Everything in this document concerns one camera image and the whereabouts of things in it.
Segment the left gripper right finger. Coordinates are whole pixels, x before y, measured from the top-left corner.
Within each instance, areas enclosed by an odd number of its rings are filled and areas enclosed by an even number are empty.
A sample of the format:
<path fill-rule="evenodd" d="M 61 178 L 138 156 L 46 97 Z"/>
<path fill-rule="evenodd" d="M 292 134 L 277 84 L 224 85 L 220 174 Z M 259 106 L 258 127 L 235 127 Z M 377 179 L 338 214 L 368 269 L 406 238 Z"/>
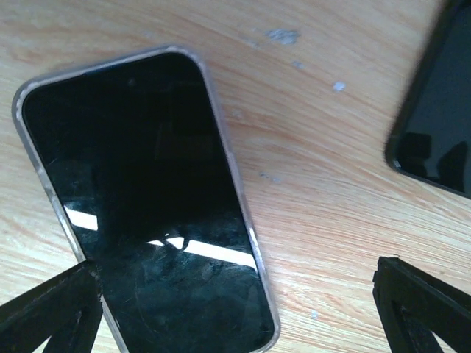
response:
<path fill-rule="evenodd" d="M 470 351 L 470 295 L 399 257 L 379 257 L 372 294 L 392 352 Z"/>

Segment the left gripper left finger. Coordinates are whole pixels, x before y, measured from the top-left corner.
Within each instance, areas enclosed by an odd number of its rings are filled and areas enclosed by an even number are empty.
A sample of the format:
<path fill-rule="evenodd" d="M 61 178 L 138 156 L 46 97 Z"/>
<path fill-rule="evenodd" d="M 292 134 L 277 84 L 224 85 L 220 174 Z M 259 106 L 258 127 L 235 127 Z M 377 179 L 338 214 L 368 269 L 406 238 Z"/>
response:
<path fill-rule="evenodd" d="M 1 306 L 1 351 L 90 352 L 102 318 L 95 263 L 83 261 Z"/>

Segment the black smartphone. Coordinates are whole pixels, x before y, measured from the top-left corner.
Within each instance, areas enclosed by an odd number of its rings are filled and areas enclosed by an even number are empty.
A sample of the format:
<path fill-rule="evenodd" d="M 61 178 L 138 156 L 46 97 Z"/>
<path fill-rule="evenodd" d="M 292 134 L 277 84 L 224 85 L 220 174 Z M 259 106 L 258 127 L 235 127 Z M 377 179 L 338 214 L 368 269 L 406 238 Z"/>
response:
<path fill-rule="evenodd" d="M 446 1 L 386 143 L 398 173 L 470 197 L 470 2 Z"/>

